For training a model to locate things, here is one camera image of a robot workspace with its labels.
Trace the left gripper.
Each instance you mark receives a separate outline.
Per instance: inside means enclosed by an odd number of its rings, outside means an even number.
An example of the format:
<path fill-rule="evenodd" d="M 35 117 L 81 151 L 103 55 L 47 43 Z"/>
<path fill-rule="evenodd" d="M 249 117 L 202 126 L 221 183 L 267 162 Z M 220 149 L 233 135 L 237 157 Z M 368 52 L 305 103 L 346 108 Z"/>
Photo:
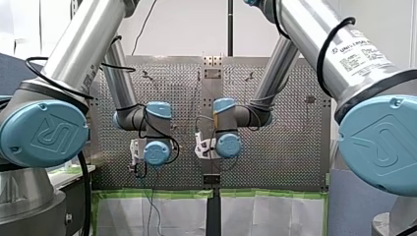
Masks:
<path fill-rule="evenodd" d="M 147 164 L 145 162 L 136 163 L 133 171 L 136 178 L 144 179 L 147 177 Z"/>

